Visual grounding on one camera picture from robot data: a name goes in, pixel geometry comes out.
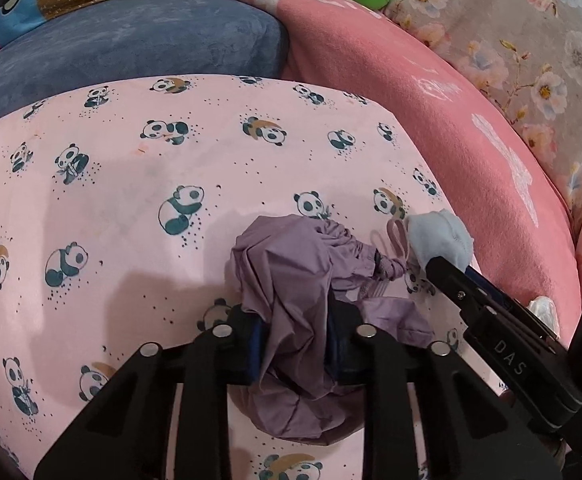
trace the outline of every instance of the purple garment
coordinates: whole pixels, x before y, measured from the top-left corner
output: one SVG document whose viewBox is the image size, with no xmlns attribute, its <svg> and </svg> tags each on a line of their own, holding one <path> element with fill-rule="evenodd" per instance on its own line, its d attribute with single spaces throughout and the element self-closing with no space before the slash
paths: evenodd
<svg viewBox="0 0 582 480">
<path fill-rule="evenodd" d="M 229 281 L 242 308 L 271 327 L 260 379 L 231 389 L 255 426 L 278 438 L 329 445 L 362 426 L 363 391 L 336 386 L 324 370 L 327 294 L 372 290 L 404 274 L 404 260 L 382 256 L 342 225 L 290 215 L 258 217 L 231 251 Z M 366 298 L 369 322 L 396 339 L 427 346 L 433 330 L 410 300 Z"/>
</svg>

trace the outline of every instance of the metal rivet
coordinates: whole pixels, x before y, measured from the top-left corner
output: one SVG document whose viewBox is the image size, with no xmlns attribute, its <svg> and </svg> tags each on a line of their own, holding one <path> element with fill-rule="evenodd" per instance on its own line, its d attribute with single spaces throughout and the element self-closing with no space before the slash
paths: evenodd
<svg viewBox="0 0 582 480">
<path fill-rule="evenodd" d="M 367 324 L 358 326 L 356 328 L 356 332 L 361 337 L 373 337 L 375 334 L 377 334 L 375 326 Z"/>
<path fill-rule="evenodd" d="M 451 347 L 444 341 L 434 341 L 431 343 L 431 351 L 436 355 L 445 356 L 451 353 Z"/>
<path fill-rule="evenodd" d="M 157 354 L 159 349 L 160 347 L 155 343 L 146 343 L 143 344 L 140 348 L 140 354 L 142 354 L 144 357 L 153 357 L 155 354 Z"/>
<path fill-rule="evenodd" d="M 231 325 L 222 324 L 214 326 L 211 332 L 213 332 L 215 337 L 228 337 L 233 333 L 233 329 L 231 328 Z"/>
</svg>

